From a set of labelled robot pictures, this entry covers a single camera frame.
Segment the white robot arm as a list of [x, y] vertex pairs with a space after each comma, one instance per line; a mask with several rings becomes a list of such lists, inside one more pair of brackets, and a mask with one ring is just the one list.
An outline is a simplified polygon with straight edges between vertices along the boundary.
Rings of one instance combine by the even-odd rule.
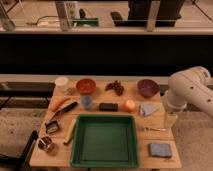
[[210, 72], [202, 66], [172, 74], [168, 78], [168, 89], [163, 95], [166, 112], [182, 112], [191, 103], [213, 122], [213, 90], [207, 87], [210, 81]]

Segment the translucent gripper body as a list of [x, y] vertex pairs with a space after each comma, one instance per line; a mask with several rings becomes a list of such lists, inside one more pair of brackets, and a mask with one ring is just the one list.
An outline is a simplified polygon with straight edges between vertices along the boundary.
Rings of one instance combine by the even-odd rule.
[[164, 127], [166, 129], [170, 129], [176, 123], [178, 119], [177, 111], [175, 109], [171, 109], [169, 107], [165, 107], [164, 114]]

